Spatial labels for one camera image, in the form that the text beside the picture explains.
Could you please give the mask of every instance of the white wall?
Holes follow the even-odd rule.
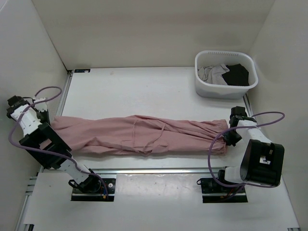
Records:
[[[67,69],[193,66],[248,52],[274,0],[33,0]]]
[[[0,10],[0,230],[15,227],[30,176],[38,164],[8,140],[13,121],[6,117],[7,99],[33,96],[44,86],[63,86],[66,70],[31,0],[8,0]],[[58,102],[51,104],[55,113]],[[14,139],[21,139],[18,131]]]
[[[283,176],[303,230],[308,230],[307,22],[307,0],[276,0],[249,53],[259,77],[249,93],[254,113],[286,113],[284,121],[264,129],[285,146]]]

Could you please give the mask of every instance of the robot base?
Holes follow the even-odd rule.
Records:
[[[113,202],[115,199],[116,179],[103,178],[108,190],[108,197],[103,195],[103,189],[97,192],[83,193],[79,189],[73,189],[71,201],[104,201]]]
[[[201,185],[203,203],[244,203],[248,202],[245,188],[234,197],[228,198],[237,188],[227,188],[217,184],[213,178],[201,178],[197,182]]]

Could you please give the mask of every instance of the white plastic basket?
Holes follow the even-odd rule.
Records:
[[[198,77],[198,68],[218,64],[241,64],[249,72],[249,86],[224,86],[203,82]],[[232,51],[202,51],[195,58],[195,87],[199,95],[210,98],[239,99],[258,84],[255,64],[247,54]]]

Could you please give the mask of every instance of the pink cloth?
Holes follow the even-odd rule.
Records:
[[[225,120],[196,122],[142,115],[100,120],[57,116],[51,126],[72,150],[100,154],[207,151],[215,136],[228,128]],[[213,152],[226,152],[222,138]]]

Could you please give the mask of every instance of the drawstring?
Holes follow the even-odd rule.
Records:
[[[132,132],[132,136],[133,136],[133,148],[135,147],[135,124],[137,123],[137,119],[135,120],[134,122],[134,125],[133,125],[133,132]]]
[[[163,125],[163,127],[162,127],[162,129],[161,129],[160,135],[159,135],[157,138],[153,139],[152,141],[148,142],[148,143],[143,147],[143,152],[144,152],[144,153],[145,153],[145,149],[146,149],[150,144],[154,143],[156,140],[158,140],[158,139],[163,135],[163,131],[164,131],[164,129],[165,129],[165,126],[166,126],[166,124],[164,123],[164,125]]]

